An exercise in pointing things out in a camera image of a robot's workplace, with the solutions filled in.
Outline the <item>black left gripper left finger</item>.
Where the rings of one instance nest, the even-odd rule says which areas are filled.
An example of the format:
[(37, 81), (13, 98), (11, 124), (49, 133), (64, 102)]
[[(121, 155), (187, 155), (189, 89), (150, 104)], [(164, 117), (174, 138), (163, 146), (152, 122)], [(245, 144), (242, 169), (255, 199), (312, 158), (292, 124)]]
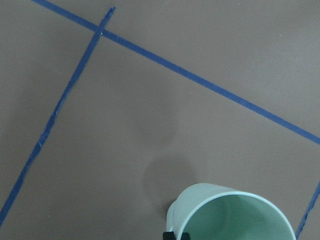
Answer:
[(163, 240), (175, 240), (175, 233), (173, 231), (165, 231), (162, 234)]

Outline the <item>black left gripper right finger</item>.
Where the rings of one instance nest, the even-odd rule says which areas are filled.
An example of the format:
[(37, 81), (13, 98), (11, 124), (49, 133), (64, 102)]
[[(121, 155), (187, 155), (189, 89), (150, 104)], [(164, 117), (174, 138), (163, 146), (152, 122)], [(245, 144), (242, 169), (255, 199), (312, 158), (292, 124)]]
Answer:
[(190, 240), (190, 235), (187, 232), (182, 233), (182, 240)]

